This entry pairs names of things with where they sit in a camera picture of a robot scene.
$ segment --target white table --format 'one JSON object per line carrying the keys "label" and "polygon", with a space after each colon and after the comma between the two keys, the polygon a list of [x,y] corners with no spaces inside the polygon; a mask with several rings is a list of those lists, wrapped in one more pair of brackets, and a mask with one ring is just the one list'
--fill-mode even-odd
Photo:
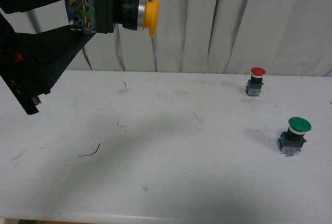
{"label": "white table", "polygon": [[[0,80],[0,217],[330,223],[332,78],[249,78],[66,71],[33,116]],[[294,116],[313,128],[286,157]]]}

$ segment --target curtain fold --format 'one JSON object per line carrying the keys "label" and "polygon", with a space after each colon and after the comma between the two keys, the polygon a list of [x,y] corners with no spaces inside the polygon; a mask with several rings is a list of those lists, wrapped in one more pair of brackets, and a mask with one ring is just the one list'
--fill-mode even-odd
{"label": "curtain fold", "polygon": [[188,0],[160,0],[158,31],[154,38],[158,72],[181,72]]}
{"label": "curtain fold", "polygon": [[182,72],[207,73],[216,0],[189,0]]}
{"label": "curtain fold", "polygon": [[219,0],[209,48],[207,63],[209,73],[224,73],[246,2],[247,0]]}
{"label": "curtain fold", "polygon": [[332,68],[331,0],[248,0],[226,73],[323,76]]}

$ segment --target green push button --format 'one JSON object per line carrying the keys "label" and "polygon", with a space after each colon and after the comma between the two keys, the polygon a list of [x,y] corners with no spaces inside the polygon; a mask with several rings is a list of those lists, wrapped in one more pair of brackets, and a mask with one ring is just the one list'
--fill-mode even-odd
{"label": "green push button", "polygon": [[311,124],[300,117],[292,117],[288,121],[290,127],[298,132],[309,132],[311,130]]}

